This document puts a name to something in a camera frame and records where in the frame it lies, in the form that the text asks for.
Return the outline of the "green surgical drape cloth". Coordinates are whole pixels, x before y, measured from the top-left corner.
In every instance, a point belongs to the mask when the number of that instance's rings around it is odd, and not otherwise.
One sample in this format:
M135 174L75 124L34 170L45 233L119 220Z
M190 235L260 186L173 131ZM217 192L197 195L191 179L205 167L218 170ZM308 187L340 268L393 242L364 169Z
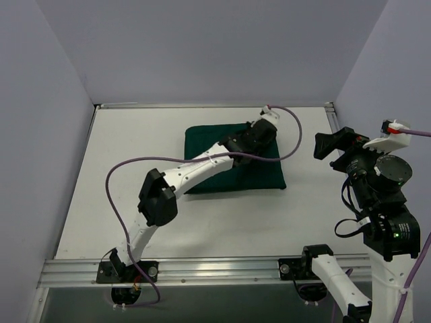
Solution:
M243 131L245 123L189 127L185 131L184 158L193 159L226 135ZM281 163L253 160L249 164L216 174L186 191L187 194L213 194L243 190L287 188Z

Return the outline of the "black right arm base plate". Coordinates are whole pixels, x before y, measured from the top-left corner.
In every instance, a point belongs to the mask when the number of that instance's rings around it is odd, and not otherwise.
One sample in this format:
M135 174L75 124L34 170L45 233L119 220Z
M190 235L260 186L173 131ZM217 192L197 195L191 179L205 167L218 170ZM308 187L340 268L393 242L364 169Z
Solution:
M279 258L277 260L279 278L282 281L306 281L313 276L306 271L301 258Z

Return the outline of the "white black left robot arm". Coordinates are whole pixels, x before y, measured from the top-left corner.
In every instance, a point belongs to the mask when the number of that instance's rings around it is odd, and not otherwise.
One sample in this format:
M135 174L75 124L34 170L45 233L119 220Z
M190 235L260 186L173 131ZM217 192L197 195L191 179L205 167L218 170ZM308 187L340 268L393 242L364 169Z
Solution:
M128 237L110 255L111 273L120 282L130 281L136 273L132 260L139 260L155 231L178 214L177 200L186 191L216 174L247 165L260 156L277 134L277 121L262 116L247 124L243 131L229 134L214 143L191 162L163 172L150 170L139 192L134 222Z

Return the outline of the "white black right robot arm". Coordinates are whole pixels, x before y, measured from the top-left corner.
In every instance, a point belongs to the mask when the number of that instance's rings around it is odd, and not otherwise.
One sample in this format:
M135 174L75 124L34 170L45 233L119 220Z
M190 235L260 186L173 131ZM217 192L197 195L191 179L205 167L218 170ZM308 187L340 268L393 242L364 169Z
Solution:
M393 155L410 141L409 129L390 120L376 139L349 127L315 135L314 158L322 160L335 150L342 151L330 166L347 176L341 195L356 216L358 228L352 235L363 235L371 265L372 297L356 287L326 244L304 247L299 269L305 277L322 281L344 322L413 322L411 282L424 256L419 223L401 191L413 171L404 159Z

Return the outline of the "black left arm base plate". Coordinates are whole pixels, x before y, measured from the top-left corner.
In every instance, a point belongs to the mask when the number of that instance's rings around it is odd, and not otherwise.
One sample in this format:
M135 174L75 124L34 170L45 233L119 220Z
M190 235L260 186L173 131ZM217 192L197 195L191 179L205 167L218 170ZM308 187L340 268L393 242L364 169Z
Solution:
M158 280L159 262L139 261L138 266L153 282ZM119 272L115 269L111 261L103 261L98 266L96 282L98 284L119 284L119 283L147 283L148 280L132 264L119 266Z

